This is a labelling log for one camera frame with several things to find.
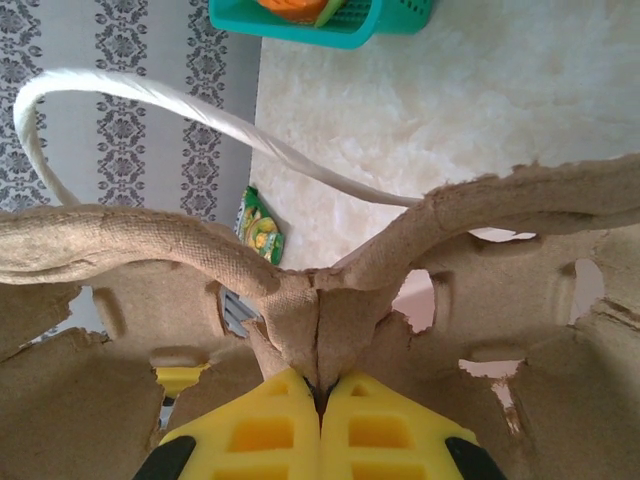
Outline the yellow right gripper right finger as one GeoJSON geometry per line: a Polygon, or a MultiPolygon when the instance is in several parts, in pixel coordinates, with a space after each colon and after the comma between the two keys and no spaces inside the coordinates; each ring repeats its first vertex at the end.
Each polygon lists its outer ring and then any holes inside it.
{"type": "Polygon", "coordinates": [[[445,444],[473,432],[364,373],[342,377],[322,422],[322,480],[463,480],[445,444]]]}

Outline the white red-print paper gift bag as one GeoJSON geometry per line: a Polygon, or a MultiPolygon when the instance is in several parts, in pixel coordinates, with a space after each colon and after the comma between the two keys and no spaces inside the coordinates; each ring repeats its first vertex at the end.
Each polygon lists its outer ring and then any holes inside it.
{"type": "Polygon", "coordinates": [[[36,104],[48,93],[67,91],[104,93],[160,107],[218,130],[267,154],[297,173],[365,202],[398,207],[412,207],[419,202],[417,198],[376,190],[320,166],[298,150],[239,117],[162,83],[127,73],[56,69],[32,78],[19,90],[13,107],[13,122],[30,165],[63,205],[74,206],[79,200],[44,160],[36,127],[36,104]]]}

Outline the teal plastic basket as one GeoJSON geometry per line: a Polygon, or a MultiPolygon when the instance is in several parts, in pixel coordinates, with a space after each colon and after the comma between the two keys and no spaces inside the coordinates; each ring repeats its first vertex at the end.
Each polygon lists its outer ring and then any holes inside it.
{"type": "Polygon", "coordinates": [[[352,50],[374,35],[414,35],[428,23],[434,0],[346,0],[322,26],[285,20],[258,0],[209,0],[212,26],[233,33],[352,50]]]}

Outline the brown pulp cup carrier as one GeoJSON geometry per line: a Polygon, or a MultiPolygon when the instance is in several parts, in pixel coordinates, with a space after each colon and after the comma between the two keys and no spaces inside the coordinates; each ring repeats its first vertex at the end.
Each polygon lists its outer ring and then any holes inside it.
{"type": "Polygon", "coordinates": [[[640,480],[640,154],[434,190],[302,271],[179,214],[0,214],[0,480],[177,480],[195,440],[165,435],[288,369],[319,480],[351,373],[473,432],[445,441],[463,480],[640,480]],[[246,338],[224,289],[261,314],[246,338]]]}

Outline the orange toy fruit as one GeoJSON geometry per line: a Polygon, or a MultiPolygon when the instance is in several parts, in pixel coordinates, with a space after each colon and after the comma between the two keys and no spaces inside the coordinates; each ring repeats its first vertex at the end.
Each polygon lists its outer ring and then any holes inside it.
{"type": "Polygon", "coordinates": [[[257,2],[287,21],[312,24],[324,10],[328,0],[257,0],[257,2]]]}

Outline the aluminium cage frame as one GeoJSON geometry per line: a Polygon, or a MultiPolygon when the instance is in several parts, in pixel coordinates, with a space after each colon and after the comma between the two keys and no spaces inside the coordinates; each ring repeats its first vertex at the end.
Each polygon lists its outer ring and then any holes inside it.
{"type": "Polygon", "coordinates": [[[261,314],[252,308],[243,297],[237,293],[224,289],[220,294],[222,318],[226,328],[234,335],[246,338],[249,333],[245,323],[251,319],[261,319],[261,314]]]}

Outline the green snack packet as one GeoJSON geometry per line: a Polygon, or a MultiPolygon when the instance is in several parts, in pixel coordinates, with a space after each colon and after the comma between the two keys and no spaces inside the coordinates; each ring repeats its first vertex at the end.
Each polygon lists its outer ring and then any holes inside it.
{"type": "Polygon", "coordinates": [[[243,192],[234,230],[245,246],[271,264],[280,264],[285,237],[255,187],[243,192]]]}

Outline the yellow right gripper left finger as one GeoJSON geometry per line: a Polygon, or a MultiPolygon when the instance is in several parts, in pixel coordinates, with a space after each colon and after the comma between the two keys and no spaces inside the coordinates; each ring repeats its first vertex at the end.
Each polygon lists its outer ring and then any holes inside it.
{"type": "Polygon", "coordinates": [[[305,380],[288,369],[165,435],[195,447],[177,480],[319,480],[320,424],[305,380]]]}

